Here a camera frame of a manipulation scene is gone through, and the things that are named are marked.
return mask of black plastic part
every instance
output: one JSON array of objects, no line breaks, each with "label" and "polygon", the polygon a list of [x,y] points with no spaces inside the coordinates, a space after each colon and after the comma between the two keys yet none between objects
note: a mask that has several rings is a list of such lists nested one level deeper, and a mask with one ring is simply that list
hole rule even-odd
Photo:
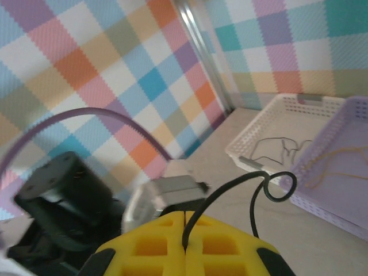
[{"label": "black plastic part", "polygon": [[34,171],[14,200],[67,251],[98,244],[96,232],[115,204],[110,189],[73,152]]},{"label": "black plastic part", "polygon": [[101,244],[120,236],[123,211],[121,202],[115,200],[109,215],[89,233],[93,243],[79,251],[58,246],[34,221],[20,242],[9,248],[7,256],[38,276],[75,276]]},{"label": "black plastic part", "polygon": [[15,201],[37,219],[39,213],[28,210],[30,205],[37,204],[33,201],[37,198],[57,204],[93,226],[108,211],[112,192],[74,152],[66,152],[35,170]]},{"label": "black plastic part", "polygon": [[296,276],[280,254],[266,248],[257,249],[257,253],[270,276]]},{"label": "black plastic part", "polygon": [[199,185],[199,187],[202,189],[202,191],[206,194],[209,190],[209,186],[207,183],[205,182],[200,182],[200,183],[197,183]]},{"label": "black plastic part", "polygon": [[115,250],[108,248],[93,254],[82,267],[78,276],[104,276],[111,260],[114,258]]},{"label": "black plastic part", "polygon": [[7,257],[38,276],[75,276],[96,249],[68,252],[53,243],[34,221],[20,242],[9,248]]}]

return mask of white plastic basket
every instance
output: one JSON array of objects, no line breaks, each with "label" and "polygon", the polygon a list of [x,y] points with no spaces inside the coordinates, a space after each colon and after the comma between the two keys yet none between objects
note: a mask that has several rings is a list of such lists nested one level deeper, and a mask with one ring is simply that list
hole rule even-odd
[{"label": "white plastic basket", "polygon": [[[314,140],[343,102],[342,98],[278,94],[225,151],[238,167],[249,172],[264,170],[274,174],[288,170],[311,144],[306,140]],[[295,140],[297,145],[288,139]],[[283,145],[291,152],[289,156]],[[302,146],[299,151],[290,151],[298,146]]]}]

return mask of purple plastic basket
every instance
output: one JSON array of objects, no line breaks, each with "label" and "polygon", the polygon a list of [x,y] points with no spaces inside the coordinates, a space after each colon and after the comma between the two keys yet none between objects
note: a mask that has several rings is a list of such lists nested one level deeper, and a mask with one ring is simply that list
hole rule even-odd
[{"label": "purple plastic basket", "polygon": [[[292,203],[368,240],[367,180],[332,175],[326,176],[314,189],[306,187],[307,183],[323,172],[327,158],[310,166],[311,161],[341,148],[367,146],[368,97],[351,97],[291,168],[298,178],[298,188],[291,198]],[[327,171],[368,177],[367,168],[368,164],[361,154],[342,152],[331,159]],[[290,179],[282,178],[280,185],[288,189],[291,185]]]}]

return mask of tan string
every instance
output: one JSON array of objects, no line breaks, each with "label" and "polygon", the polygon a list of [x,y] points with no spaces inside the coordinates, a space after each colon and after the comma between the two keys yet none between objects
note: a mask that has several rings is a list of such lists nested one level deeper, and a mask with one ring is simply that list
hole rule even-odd
[{"label": "tan string", "polygon": [[[327,172],[328,170],[328,167],[330,165],[330,161],[339,153],[342,153],[342,152],[357,152],[357,153],[360,153],[365,162],[366,162],[366,165],[368,165],[368,158],[366,157],[365,153],[364,153],[364,150],[368,149],[368,146],[367,147],[350,147],[350,148],[341,148],[341,149],[338,149],[336,151],[332,151],[332,152],[329,152],[329,153],[326,153],[326,154],[323,154],[311,161],[309,161],[307,163],[307,165],[304,166],[304,169],[309,169],[314,163],[316,163],[317,161],[319,160],[322,160],[324,158],[327,157],[327,161],[326,161],[326,164],[325,164],[325,167],[324,167],[324,170],[323,172],[312,178],[307,184],[305,184],[305,187],[307,188],[311,188],[311,189],[314,189],[318,186],[320,186],[323,182],[323,180],[325,179],[325,177],[327,176],[330,176],[330,175],[341,175],[341,176],[345,176],[345,177],[353,177],[353,178],[358,178],[358,179],[364,179],[364,180],[368,180],[368,177],[362,177],[360,175],[353,175],[353,174],[345,174],[345,173],[342,173],[342,172]],[[315,182],[316,180],[318,179],[317,183],[315,185],[312,185],[313,182]]]}]

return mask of thin wire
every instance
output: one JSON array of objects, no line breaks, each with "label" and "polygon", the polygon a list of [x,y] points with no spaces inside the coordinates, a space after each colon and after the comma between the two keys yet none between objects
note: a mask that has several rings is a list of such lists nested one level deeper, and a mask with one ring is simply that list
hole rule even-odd
[{"label": "thin wire", "polygon": [[135,129],[139,132],[145,139],[147,139],[152,146],[164,157],[167,161],[171,160],[171,156],[168,152],[160,145],[159,142],[156,141],[144,128],[142,128],[139,124],[134,122],[131,118],[114,112],[112,110],[104,109],[104,108],[77,108],[68,110],[65,112],[61,112],[57,115],[54,115],[46,120],[42,121],[41,123],[35,125],[33,128],[28,130],[26,134],[20,137],[14,145],[7,151],[4,155],[0,163],[0,178],[4,175],[6,169],[12,163],[13,159],[18,155],[18,153],[22,150],[22,148],[33,139],[35,135],[43,131],[45,128],[50,127],[51,125],[63,121],[68,118],[73,118],[76,116],[81,115],[100,115],[100,116],[108,116],[111,118],[115,118]]},{"label": "thin wire", "polygon": [[[314,163],[316,163],[317,161],[319,160],[322,160],[323,158],[326,158],[327,157],[327,161],[325,163],[325,166],[324,166],[324,169],[322,171],[322,173],[314,178],[312,178],[310,181],[308,181],[306,184],[305,184],[305,187],[307,188],[311,188],[311,189],[315,189],[317,187],[319,187],[322,183],[323,183],[323,180],[327,177],[327,176],[331,176],[331,175],[340,175],[340,176],[344,176],[344,177],[353,177],[353,178],[358,178],[358,179],[364,179],[364,180],[368,180],[368,177],[363,177],[363,176],[360,176],[360,175],[354,175],[354,174],[345,174],[343,172],[327,172],[328,168],[329,168],[329,165],[331,164],[331,160],[339,153],[342,153],[342,152],[359,152],[366,164],[368,165],[368,158],[366,157],[365,153],[364,153],[364,150],[367,149],[368,147],[351,147],[351,148],[340,148],[336,151],[332,151],[332,152],[328,152],[326,154],[323,154],[311,161],[309,161],[307,163],[306,166],[304,166],[304,169],[309,169]],[[316,180],[318,179],[317,183],[315,185],[312,185],[313,182],[315,182]]]},{"label": "thin wire", "polygon": [[[258,157],[258,158],[256,158],[256,159],[253,159],[253,154],[255,153],[256,149],[258,148],[258,145],[259,145],[259,143],[260,143],[260,142],[265,141],[265,140],[280,140],[280,139],[281,139],[281,144],[282,144],[281,162],[280,162],[280,161],[278,161],[278,160],[275,160],[275,159],[273,159],[273,158],[271,158],[271,157],[268,157],[268,156],[261,156],[261,157]],[[294,144],[295,144],[295,147],[296,147],[296,148],[292,148],[292,149],[290,149],[290,150],[289,150],[289,149],[287,149],[287,148],[286,148],[286,145],[285,145],[285,140],[289,140],[289,141],[294,142]],[[273,162],[276,162],[276,163],[278,163],[278,164],[280,164],[280,165],[284,166],[284,165],[285,165],[285,159],[284,159],[284,157],[283,157],[284,152],[286,151],[286,152],[287,152],[287,156],[289,157],[289,156],[290,156],[290,153],[291,153],[292,151],[294,151],[294,154],[293,154],[293,155],[292,155],[292,157],[291,157],[291,163],[292,163],[292,164],[294,164],[295,156],[296,156],[297,152],[298,152],[298,151],[300,151],[300,150],[303,148],[303,146],[304,146],[304,144],[305,144],[306,142],[313,142],[313,141],[312,141],[312,140],[304,140],[304,141],[299,145],[295,140],[293,140],[293,139],[291,139],[291,138],[287,138],[287,137],[269,137],[269,138],[260,139],[260,140],[258,140],[258,141],[257,141],[257,143],[254,145],[254,148],[253,148],[253,150],[252,150],[252,152],[251,152],[251,154],[250,154],[250,157],[249,157],[249,158],[250,158],[251,160],[253,160],[253,161],[258,161],[259,159],[266,158],[266,159],[269,159],[269,160],[271,160],[271,161],[273,161]]]},{"label": "thin wire", "polygon": [[[280,197],[280,198],[274,197],[273,195],[271,195],[271,193],[269,191],[269,183],[270,183],[271,179],[276,178],[276,177],[281,177],[283,175],[287,175],[287,176],[292,178],[292,182],[293,182],[292,186],[291,186],[290,190],[283,197]],[[266,197],[269,200],[273,201],[273,202],[282,202],[282,201],[288,200],[293,195],[293,193],[295,192],[295,189],[297,187],[297,178],[293,173],[288,172],[288,171],[282,171],[282,172],[278,172],[278,173],[273,174],[273,175],[270,176],[265,171],[254,171],[254,172],[249,172],[248,174],[242,175],[238,178],[235,178],[234,180],[231,180],[230,182],[227,182],[226,184],[223,184],[216,191],[214,191],[198,207],[198,209],[193,213],[192,217],[189,219],[188,223],[186,224],[186,226],[184,228],[184,231],[183,231],[183,235],[182,235],[182,245],[183,245],[184,250],[186,250],[187,247],[188,247],[190,232],[192,231],[192,229],[195,226],[198,219],[202,216],[203,212],[206,211],[206,209],[216,199],[218,199],[222,194],[224,194],[226,191],[230,190],[231,188],[233,188],[233,187],[235,187],[235,186],[237,186],[237,185],[239,185],[239,184],[241,184],[241,183],[243,183],[247,180],[257,178],[257,177],[263,177],[264,180],[258,185],[258,187],[254,191],[254,194],[253,194],[252,199],[251,199],[251,203],[250,203],[250,223],[251,223],[253,235],[255,237],[259,237],[257,227],[256,227],[256,223],[255,223],[255,217],[254,217],[254,206],[255,206],[255,200],[256,200],[260,190],[263,188],[263,191],[264,191],[264,194],[266,195]]]}]

